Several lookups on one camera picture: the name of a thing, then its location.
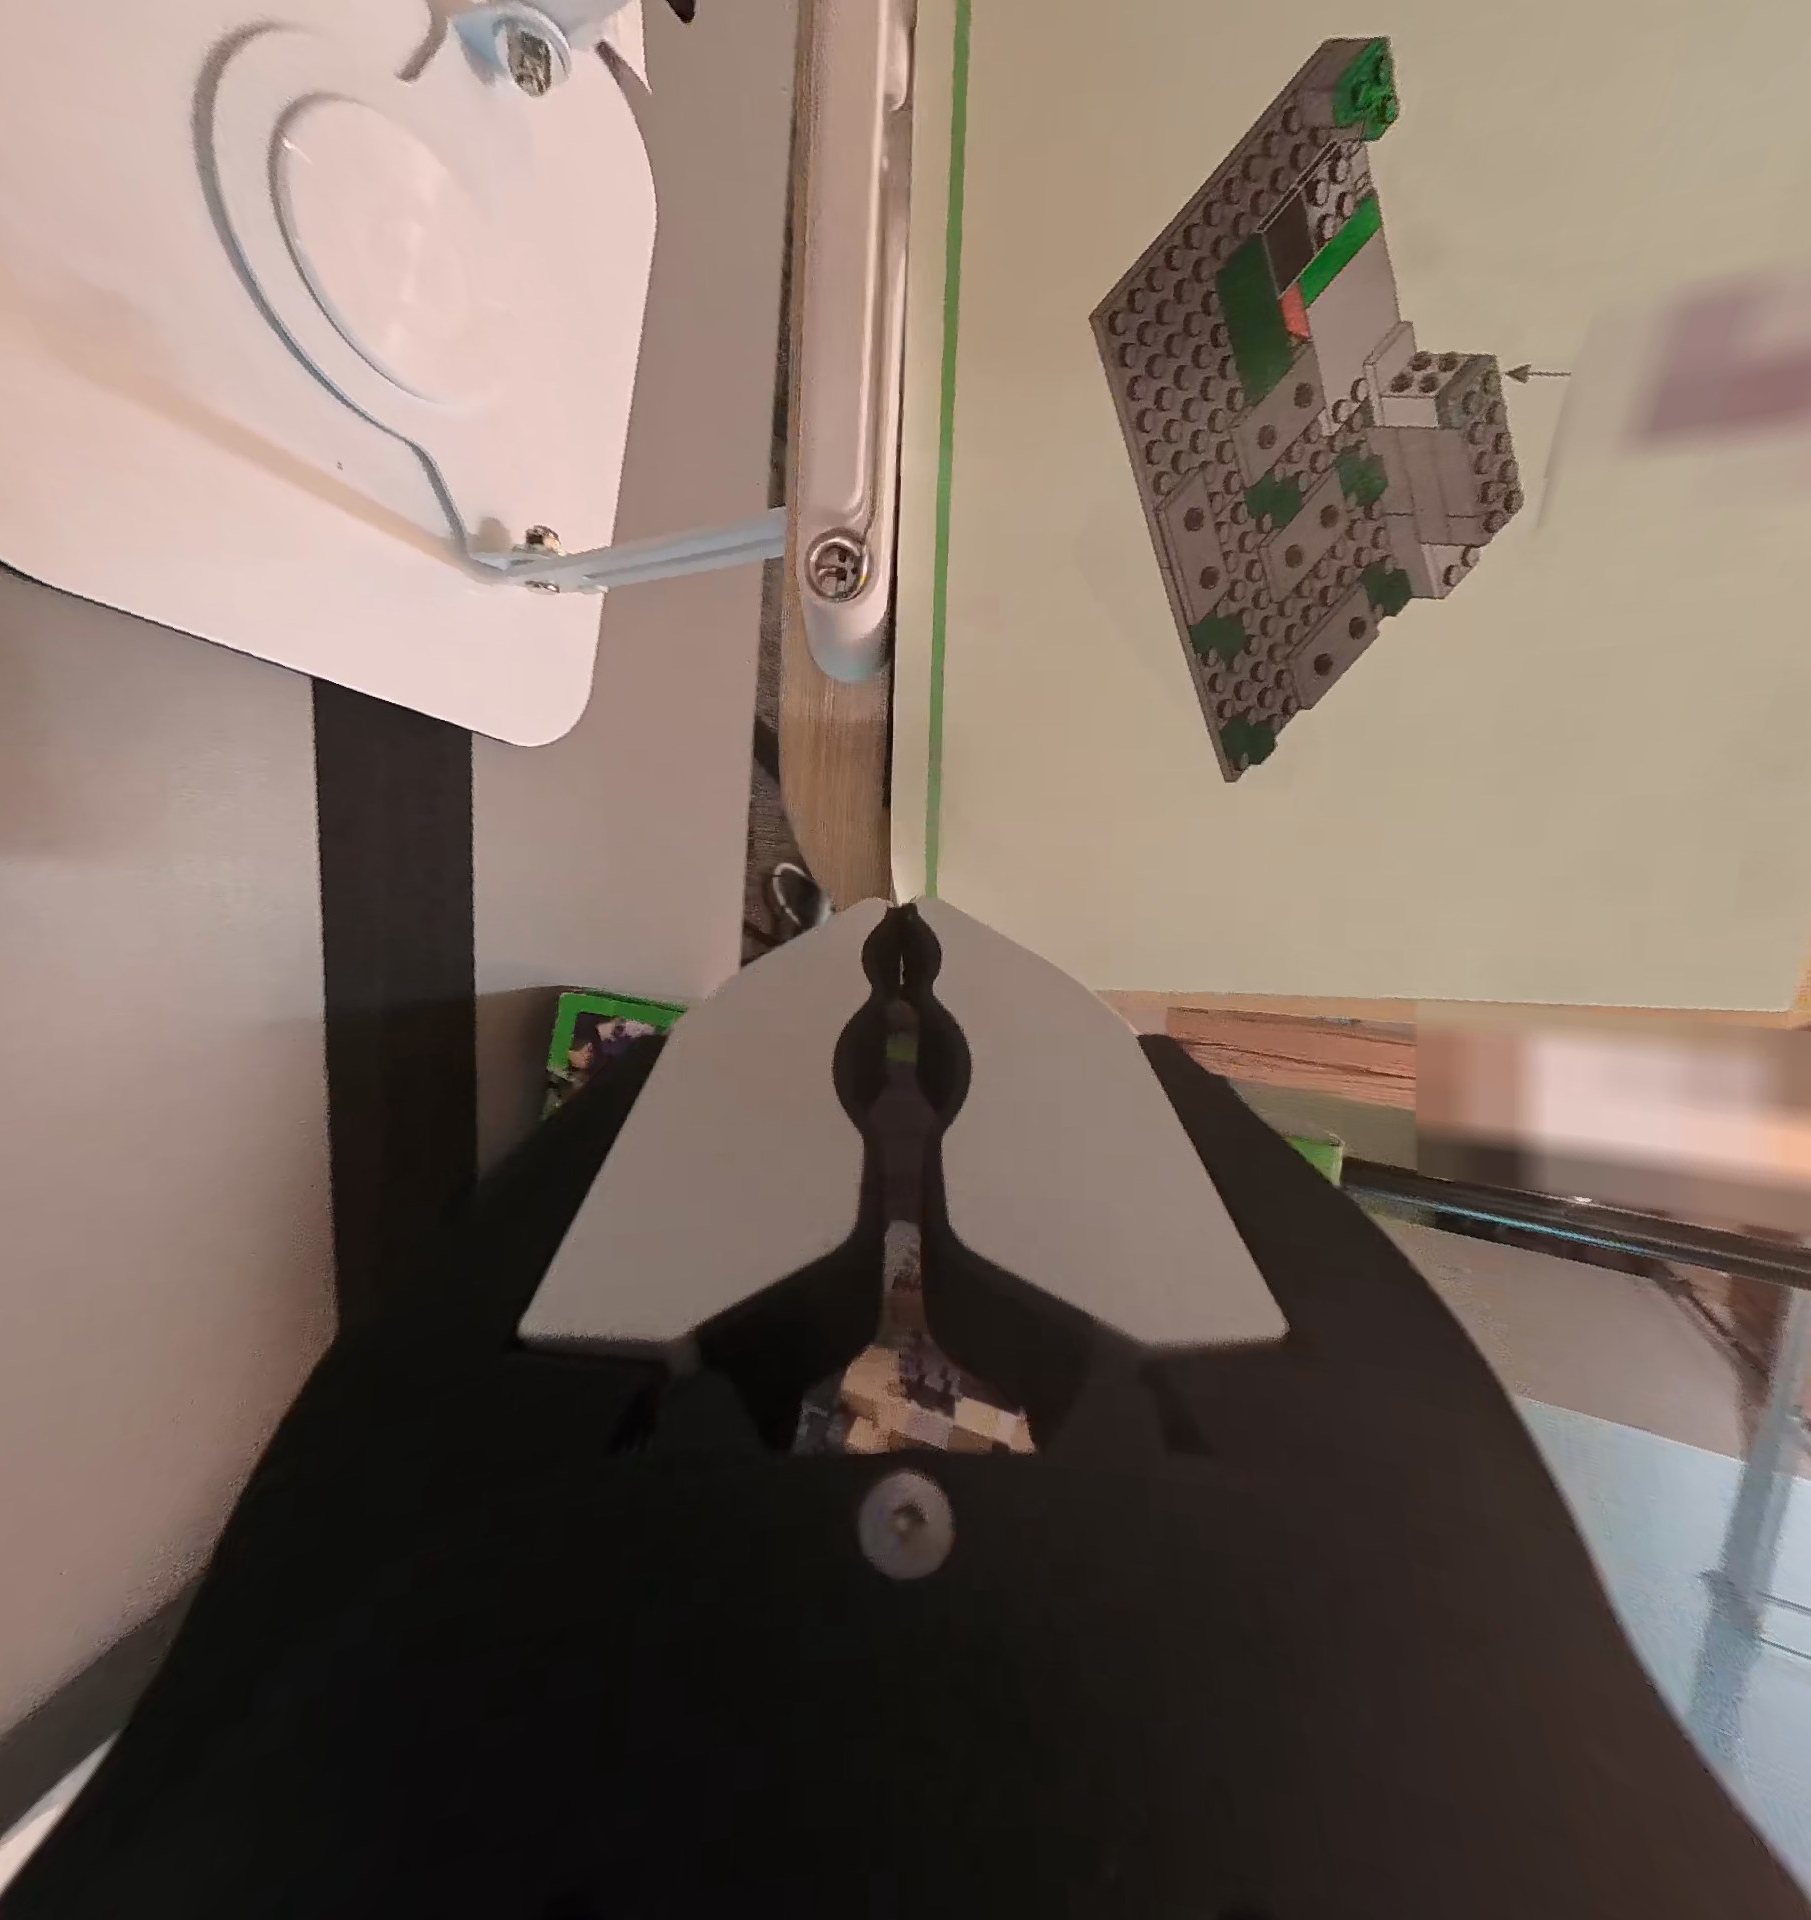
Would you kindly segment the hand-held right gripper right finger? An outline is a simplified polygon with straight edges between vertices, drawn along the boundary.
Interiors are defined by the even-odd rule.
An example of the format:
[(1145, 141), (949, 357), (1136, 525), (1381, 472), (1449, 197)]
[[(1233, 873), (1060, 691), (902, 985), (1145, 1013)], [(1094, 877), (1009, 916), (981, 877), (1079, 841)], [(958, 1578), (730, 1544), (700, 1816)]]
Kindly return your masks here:
[(934, 1342), (1061, 1427), (1105, 1369), (1288, 1335), (1133, 1029), (1052, 964), (915, 900), (905, 988), (932, 1107), (921, 1287)]

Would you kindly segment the green toy set box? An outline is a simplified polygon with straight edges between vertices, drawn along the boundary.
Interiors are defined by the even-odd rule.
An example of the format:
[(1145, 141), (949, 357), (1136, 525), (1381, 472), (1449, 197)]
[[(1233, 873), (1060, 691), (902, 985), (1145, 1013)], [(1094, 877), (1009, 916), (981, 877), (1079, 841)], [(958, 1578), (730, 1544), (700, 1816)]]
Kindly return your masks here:
[[(934, 1119), (918, 1084), (918, 1013), (905, 977), (894, 977), (887, 1016), (887, 1084), (867, 1119), (867, 1160), (882, 1166), (887, 1201), (879, 1320), (872, 1344), (806, 1399), (794, 1441), (766, 1442), (718, 1374), (670, 1378), (660, 1363), (563, 1357), (521, 1344), (515, 1323), (530, 1299), (503, 1308), (511, 1332), (503, 1357), (518, 1369), (518, 1384), (538, 1384), (548, 1394), (548, 1408), (559, 1408), (563, 1389), (579, 1420), (597, 1426), (597, 1447), (605, 1451), (657, 1447), (663, 1399), (670, 1389), (687, 1389), (700, 1411), (678, 1417), (673, 1448), (727, 1451), (733, 1465), (742, 1465), (747, 1451), (763, 1459), (914, 1448), (990, 1456), (1043, 1451), (1055, 1442), (1070, 1465), (1094, 1459), (1227, 1465), (1263, 1447), (1295, 1448), (1298, 1435), (1325, 1417), (1327, 1394), (1339, 1380), (1339, 1354), (1322, 1327), (1322, 1302), (1287, 1299), (1298, 1283), (1282, 1272), (1287, 1250), (1275, 1253), (1275, 1272), (1266, 1275), (1288, 1323), (1282, 1344), (1213, 1359), (1151, 1363), (1139, 1374), (1109, 1366), (1085, 1384), (1061, 1427), (1030, 1427), (1002, 1389), (963, 1372), (940, 1350), (921, 1287), (921, 1175)], [(669, 1026), (603, 1016), (562, 1050), (563, 1068), (597, 1068), (597, 1081), (594, 1087), (572, 1084), (572, 1107), (553, 1110), (547, 1126), (527, 1138), (526, 1160), (508, 1166), (511, 1177), (527, 1175), (527, 1231), (541, 1242), (553, 1242), (547, 1268), (669, 1034)], [(1266, 1201), (1282, 1199), (1304, 1207), (1307, 1254), (1331, 1250), (1339, 1236), (1369, 1233), (1346, 1195), (1325, 1186), (1291, 1141), (1266, 1126), (1227, 1081), (1207, 1077), (1175, 1046), (1145, 1050), (1145, 1056), (1227, 1204), (1221, 1177), (1228, 1171), (1233, 1147), (1249, 1153), (1249, 1177), (1275, 1177), (1270, 1193), (1248, 1193), (1257, 1233), (1276, 1226)]]

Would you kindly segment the brick building instruction booklet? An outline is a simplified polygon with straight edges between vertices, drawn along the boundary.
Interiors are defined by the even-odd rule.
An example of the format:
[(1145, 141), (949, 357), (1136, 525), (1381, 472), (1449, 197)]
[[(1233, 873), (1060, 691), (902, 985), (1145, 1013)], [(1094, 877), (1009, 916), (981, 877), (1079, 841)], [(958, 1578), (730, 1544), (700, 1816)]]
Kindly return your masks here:
[(893, 864), (1094, 991), (1771, 1011), (1811, 4), (918, 4)]

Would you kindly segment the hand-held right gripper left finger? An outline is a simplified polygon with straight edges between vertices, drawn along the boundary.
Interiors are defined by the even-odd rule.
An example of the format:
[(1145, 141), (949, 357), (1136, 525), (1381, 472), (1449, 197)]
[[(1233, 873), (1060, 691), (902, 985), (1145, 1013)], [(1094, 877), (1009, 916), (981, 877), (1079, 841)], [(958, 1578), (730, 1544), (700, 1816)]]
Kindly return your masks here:
[(678, 1019), (515, 1335), (533, 1350), (718, 1374), (766, 1442), (882, 1308), (887, 1084), (902, 925), (838, 911)]

